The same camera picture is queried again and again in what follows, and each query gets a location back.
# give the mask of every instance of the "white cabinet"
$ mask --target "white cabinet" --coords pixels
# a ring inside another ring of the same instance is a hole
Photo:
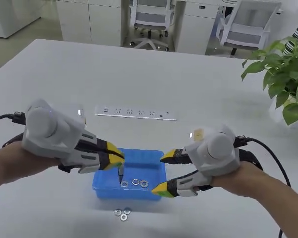
[[[176,52],[205,54],[218,8],[218,5],[177,2],[173,35]]]
[[[204,55],[213,24],[214,19],[211,18],[184,15],[175,51]]]
[[[112,7],[120,7],[120,0],[88,0],[89,5],[98,5],[98,6],[112,6]]]
[[[121,8],[89,5],[92,42],[98,45],[122,46],[127,35],[127,9],[128,6],[124,5]]]
[[[91,43],[88,4],[56,1],[64,41]]]
[[[0,0],[0,37],[8,38],[41,17],[40,0]]]

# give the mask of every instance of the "chair seat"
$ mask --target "chair seat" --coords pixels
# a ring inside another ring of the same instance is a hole
[[[223,31],[220,31],[220,38],[222,38]],[[260,36],[255,35],[248,35],[244,33],[238,33],[238,32],[229,32],[227,40],[237,41],[241,43],[250,43],[250,44],[258,44],[260,41]]]

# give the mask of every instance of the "power strip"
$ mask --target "power strip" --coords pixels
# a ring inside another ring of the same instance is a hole
[[[117,106],[97,106],[95,115],[155,120],[176,120],[175,116],[170,111]]]

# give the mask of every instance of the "human hand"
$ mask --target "human hand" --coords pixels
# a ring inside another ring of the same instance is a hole
[[[58,164],[57,159],[36,156],[26,151],[22,142],[14,142],[0,149],[1,184],[37,174]]]
[[[250,162],[243,161],[237,171],[213,177],[211,186],[221,187],[233,194],[255,198],[261,183],[269,175]]]

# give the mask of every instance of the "cabinet drawer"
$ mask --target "cabinet drawer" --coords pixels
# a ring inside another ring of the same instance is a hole
[[[85,4],[88,4],[88,0],[56,0],[56,1],[75,2],[75,3],[85,3]]]
[[[218,8],[219,6],[187,2],[184,14],[187,16],[215,18],[218,12]]]
[[[120,7],[120,0],[89,0],[89,5]]]

